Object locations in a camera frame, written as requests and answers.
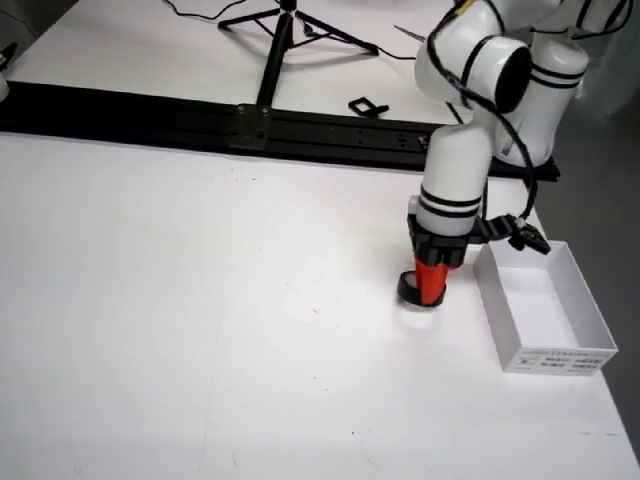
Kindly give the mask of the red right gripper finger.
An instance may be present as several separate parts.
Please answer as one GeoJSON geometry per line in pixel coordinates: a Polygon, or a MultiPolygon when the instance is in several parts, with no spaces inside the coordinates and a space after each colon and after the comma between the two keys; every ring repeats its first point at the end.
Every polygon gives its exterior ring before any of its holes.
{"type": "Polygon", "coordinates": [[[419,257],[423,264],[422,286],[418,286],[422,305],[439,305],[444,298],[448,266],[419,257]]]}

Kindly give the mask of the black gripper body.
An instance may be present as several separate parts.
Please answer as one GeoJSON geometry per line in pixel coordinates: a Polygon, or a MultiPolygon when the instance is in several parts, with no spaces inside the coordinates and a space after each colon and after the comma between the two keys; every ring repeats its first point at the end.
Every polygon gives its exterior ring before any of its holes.
{"type": "Polygon", "coordinates": [[[409,236],[417,262],[428,267],[445,265],[450,269],[460,267],[465,260],[471,234],[445,236],[422,227],[415,214],[407,215],[409,236]]]}

